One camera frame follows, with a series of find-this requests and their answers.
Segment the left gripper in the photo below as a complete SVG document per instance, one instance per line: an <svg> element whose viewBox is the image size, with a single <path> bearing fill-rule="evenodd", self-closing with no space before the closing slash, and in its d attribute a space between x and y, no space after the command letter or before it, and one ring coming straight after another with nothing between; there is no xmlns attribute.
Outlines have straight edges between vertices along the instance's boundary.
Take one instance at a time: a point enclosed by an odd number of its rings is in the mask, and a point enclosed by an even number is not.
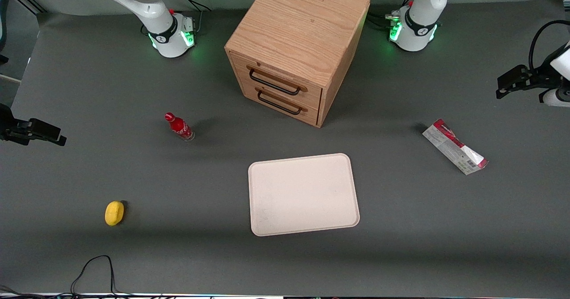
<svg viewBox="0 0 570 299"><path fill-rule="evenodd" d="M570 45L561 48L550 66L560 75L570 75ZM500 100L513 92L532 89L552 90L553 82L546 74L534 73L525 65L517 65L497 78L496 98Z"/></svg>

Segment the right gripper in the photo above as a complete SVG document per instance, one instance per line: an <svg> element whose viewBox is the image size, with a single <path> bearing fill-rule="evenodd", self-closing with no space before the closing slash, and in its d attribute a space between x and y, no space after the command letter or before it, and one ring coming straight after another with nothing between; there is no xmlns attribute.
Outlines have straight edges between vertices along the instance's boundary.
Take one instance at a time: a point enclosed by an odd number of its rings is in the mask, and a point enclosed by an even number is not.
<svg viewBox="0 0 570 299"><path fill-rule="evenodd" d="M28 121L16 120L12 110L0 104L0 138L12 140L21 145L28 145L32 140L49 141L64 146L67 138L61 135L61 129L36 118Z"/></svg>

